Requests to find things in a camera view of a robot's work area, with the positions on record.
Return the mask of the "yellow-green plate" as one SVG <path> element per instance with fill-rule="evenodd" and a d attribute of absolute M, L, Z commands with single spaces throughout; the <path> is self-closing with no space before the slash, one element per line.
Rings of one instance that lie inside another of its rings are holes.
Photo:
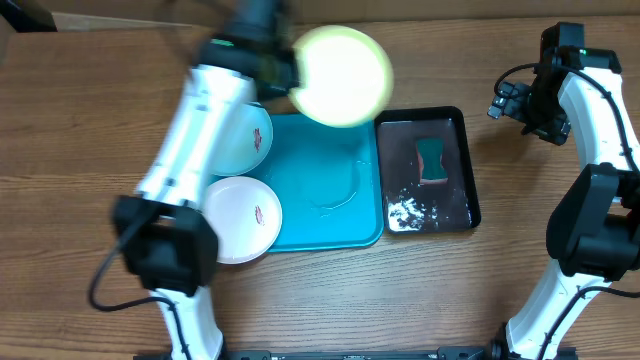
<path fill-rule="evenodd" d="M 356 127 L 388 105 L 392 64 L 382 46 L 365 33 L 321 26 L 297 39 L 293 49 L 300 85 L 289 98 L 308 118 L 329 127 Z"/>

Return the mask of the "light blue plate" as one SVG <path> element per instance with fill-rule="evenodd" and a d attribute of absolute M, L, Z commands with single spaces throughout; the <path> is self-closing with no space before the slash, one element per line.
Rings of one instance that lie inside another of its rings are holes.
<path fill-rule="evenodd" d="M 259 103 L 242 105 L 221 129 L 211 158 L 211 173 L 237 176 L 257 167 L 273 142 L 273 124 Z"/>

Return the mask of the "green scrubbing sponge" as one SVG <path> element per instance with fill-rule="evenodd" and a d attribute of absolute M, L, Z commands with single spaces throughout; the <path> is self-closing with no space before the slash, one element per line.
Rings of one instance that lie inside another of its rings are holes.
<path fill-rule="evenodd" d="M 416 141 L 419 182 L 421 185 L 444 184 L 448 174 L 442 165 L 444 142 L 440 138 L 421 138 Z"/>

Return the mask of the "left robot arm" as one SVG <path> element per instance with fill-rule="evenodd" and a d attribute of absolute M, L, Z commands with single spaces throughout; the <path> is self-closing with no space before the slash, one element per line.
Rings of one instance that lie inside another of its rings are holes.
<path fill-rule="evenodd" d="M 171 339 L 170 359 L 223 359 L 225 341 L 209 285 L 218 235 L 202 213 L 213 155 L 225 126 L 260 101 L 286 96 L 299 84 L 286 32 L 290 8 L 281 0 L 240 2 L 223 27 L 189 57 L 173 122 L 134 195 L 117 198 L 117 241 L 97 271 L 116 256 L 149 290 Z"/>

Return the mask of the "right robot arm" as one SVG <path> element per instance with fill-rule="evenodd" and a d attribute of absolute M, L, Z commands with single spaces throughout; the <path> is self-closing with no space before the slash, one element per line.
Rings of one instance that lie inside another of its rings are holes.
<path fill-rule="evenodd" d="M 575 141 L 580 174 L 546 229 L 551 258 L 520 311 L 499 330 L 487 359 L 574 359 L 560 344 L 600 293 L 639 268 L 639 141 L 622 95 L 622 67 L 612 50 L 588 48 L 579 23 L 541 34 L 536 77 L 526 85 L 504 76 L 488 114 L 523 124 L 522 134 L 562 145 Z"/>

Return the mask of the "teal plastic tray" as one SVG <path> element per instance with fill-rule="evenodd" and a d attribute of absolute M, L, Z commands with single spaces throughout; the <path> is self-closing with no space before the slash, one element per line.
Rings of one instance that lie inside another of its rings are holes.
<path fill-rule="evenodd" d="M 383 221 L 372 123 L 332 128 L 301 114 L 270 117 L 274 134 L 266 158 L 237 175 L 265 183 L 281 203 L 281 230 L 267 252 L 375 243 Z"/>

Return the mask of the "black rectangular tray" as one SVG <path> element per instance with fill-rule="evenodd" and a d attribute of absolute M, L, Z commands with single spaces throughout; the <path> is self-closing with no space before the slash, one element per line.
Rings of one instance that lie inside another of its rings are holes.
<path fill-rule="evenodd" d="M 375 120 L 385 226 L 395 234 L 466 231 L 481 222 L 481 210 L 464 115 L 454 106 L 397 109 Z M 416 141 L 444 142 L 444 184 L 419 182 Z"/>

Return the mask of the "pink white plate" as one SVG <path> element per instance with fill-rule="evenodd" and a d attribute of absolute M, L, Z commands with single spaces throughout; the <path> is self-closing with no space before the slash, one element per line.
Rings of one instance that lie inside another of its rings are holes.
<path fill-rule="evenodd" d="M 207 188 L 203 214 L 218 236 L 217 261 L 226 265 L 251 262 L 277 239 L 283 211 L 275 192 L 250 177 L 235 176 Z"/>

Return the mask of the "dark object top-left corner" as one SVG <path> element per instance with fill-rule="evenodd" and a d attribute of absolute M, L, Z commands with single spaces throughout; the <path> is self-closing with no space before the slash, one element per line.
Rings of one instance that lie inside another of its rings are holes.
<path fill-rule="evenodd" d="M 1 16 L 18 33 L 58 31 L 52 13 L 36 0 L 1 0 Z"/>

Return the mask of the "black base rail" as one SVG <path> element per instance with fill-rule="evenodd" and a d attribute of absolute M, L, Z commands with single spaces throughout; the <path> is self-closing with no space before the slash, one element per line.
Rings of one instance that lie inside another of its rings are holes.
<path fill-rule="evenodd" d="M 373 352 L 297 352 L 271 353 L 266 350 L 229 351 L 223 349 L 219 359 L 225 360 L 486 360 L 517 359 L 515 355 L 491 355 L 485 347 L 440 347 L 422 351 Z"/>

